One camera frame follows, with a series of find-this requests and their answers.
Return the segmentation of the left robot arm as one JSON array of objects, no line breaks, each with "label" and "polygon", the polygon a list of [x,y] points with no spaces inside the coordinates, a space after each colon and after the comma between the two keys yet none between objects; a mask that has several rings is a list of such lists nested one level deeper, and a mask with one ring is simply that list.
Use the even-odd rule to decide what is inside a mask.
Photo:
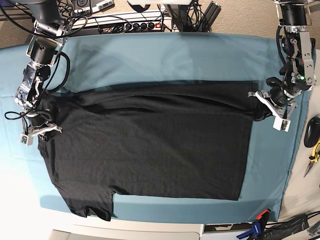
[{"label": "left robot arm", "polygon": [[308,1],[276,0],[274,3],[278,17],[276,47],[282,62],[281,78],[267,78],[269,90],[249,92],[248,96],[259,101],[256,121],[275,116],[288,123],[290,111],[296,107],[294,99],[311,91],[316,84],[315,39],[306,29],[312,25]]}]

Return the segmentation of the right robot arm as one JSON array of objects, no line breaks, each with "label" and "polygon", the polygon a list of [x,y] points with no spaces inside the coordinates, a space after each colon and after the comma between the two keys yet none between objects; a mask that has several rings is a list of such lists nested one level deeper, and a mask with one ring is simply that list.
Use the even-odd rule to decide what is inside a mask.
[{"label": "right robot arm", "polygon": [[48,132],[62,131],[53,123],[49,110],[40,104],[56,73],[51,67],[57,67],[60,58],[65,56],[62,49],[72,34],[76,15],[70,0],[19,0],[17,3],[26,6],[34,19],[32,39],[26,51],[30,62],[14,97],[14,102],[23,108],[19,115],[23,127],[20,142],[30,146],[34,137],[44,138]]}]

